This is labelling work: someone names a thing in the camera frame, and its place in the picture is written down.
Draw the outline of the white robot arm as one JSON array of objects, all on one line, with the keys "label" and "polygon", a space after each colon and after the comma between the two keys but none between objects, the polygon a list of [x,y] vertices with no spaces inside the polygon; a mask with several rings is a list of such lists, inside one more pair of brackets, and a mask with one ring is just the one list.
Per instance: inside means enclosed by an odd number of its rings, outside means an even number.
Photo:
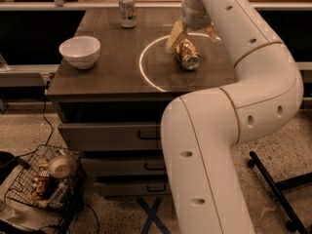
[{"label": "white robot arm", "polygon": [[283,40],[248,0],[184,0],[190,29],[213,21],[236,82],[174,99],[161,141],[182,234],[255,234],[231,158],[234,145],[286,125],[303,97],[298,67]]}]

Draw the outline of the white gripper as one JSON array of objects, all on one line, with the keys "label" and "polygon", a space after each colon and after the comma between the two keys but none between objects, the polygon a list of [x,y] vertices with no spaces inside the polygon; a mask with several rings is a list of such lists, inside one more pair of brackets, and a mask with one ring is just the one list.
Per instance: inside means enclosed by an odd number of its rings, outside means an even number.
[{"label": "white gripper", "polygon": [[183,0],[179,12],[179,18],[180,20],[175,22],[167,40],[167,53],[173,53],[176,46],[187,37],[187,31],[185,28],[189,30],[200,30],[206,28],[206,32],[211,40],[213,42],[216,41],[217,35],[215,26],[204,7],[192,8],[187,4],[186,0]]}]

